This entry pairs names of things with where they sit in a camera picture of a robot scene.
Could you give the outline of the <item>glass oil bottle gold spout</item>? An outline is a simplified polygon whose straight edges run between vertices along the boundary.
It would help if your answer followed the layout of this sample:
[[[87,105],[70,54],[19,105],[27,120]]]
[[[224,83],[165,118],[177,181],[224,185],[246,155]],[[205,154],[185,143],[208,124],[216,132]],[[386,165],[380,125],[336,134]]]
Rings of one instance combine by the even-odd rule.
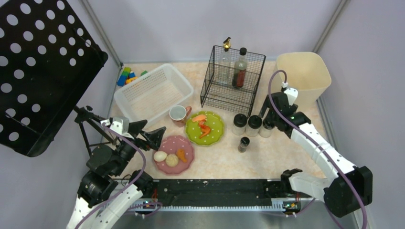
[[[227,85],[229,72],[230,72],[230,63],[231,63],[231,54],[229,52],[231,48],[231,37],[228,37],[223,42],[223,49],[218,62],[218,82]]]

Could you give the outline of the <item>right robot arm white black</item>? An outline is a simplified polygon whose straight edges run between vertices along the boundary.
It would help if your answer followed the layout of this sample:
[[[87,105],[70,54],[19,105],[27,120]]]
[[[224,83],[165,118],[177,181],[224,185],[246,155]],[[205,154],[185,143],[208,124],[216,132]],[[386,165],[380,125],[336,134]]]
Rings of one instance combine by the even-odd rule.
[[[321,200],[336,217],[346,216],[373,201],[373,174],[358,167],[326,141],[296,104],[290,104],[286,92],[266,96],[259,116],[265,124],[277,128],[300,145],[322,170],[324,178],[302,169],[288,169],[281,174],[285,192],[300,192]]]

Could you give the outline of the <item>dark sauce bottle black cap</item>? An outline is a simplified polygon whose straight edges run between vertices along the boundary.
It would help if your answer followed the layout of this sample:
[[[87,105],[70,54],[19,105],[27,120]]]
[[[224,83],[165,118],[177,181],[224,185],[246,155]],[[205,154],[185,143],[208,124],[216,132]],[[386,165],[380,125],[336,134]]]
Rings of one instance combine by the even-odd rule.
[[[244,85],[245,74],[247,69],[246,53],[247,49],[245,47],[242,47],[239,51],[239,58],[234,63],[234,75],[232,86],[235,88],[242,88]]]

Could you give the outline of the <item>glass shaker black lid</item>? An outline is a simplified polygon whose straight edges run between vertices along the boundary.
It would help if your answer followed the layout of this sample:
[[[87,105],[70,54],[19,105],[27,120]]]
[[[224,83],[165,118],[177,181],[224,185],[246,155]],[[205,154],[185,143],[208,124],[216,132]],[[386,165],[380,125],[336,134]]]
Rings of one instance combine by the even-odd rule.
[[[274,128],[275,128],[274,122],[270,118],[265,118],[259,130],[259,135],[263,138],[268,138],[272,135]]]
[[[236,114],[233,119],[232,132],[235,135],[242,135],[245,132],[247,125],[247,116],[244,114]]]
[[[252,115],[249,117],[247,121],[245,133],[250,137],[257,136],[261,128],[261,125],[262,125],[262,118],[259,117],[258,115]]]

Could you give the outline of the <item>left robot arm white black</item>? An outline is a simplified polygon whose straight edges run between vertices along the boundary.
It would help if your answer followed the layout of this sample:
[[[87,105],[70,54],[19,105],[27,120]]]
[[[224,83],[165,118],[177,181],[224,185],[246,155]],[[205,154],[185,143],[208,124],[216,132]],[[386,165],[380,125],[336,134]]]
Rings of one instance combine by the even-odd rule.
[[[110,229],[136,200],[152,193],[153,178],[144,171],[144,151],[158,150],[166,127],[145,132],[146,125],[147,120],[130,122],[124,117],[100,121],[101,133],[110,132],[120,140],[110,141],[115,149],[99,145],[90,152],[86,163],[89,171],[81,179],[68,229]],[[112,177],[122,174],[136,152],[143,160],[141,169],[134,171],[128,184],[113,194],[118,182]]]

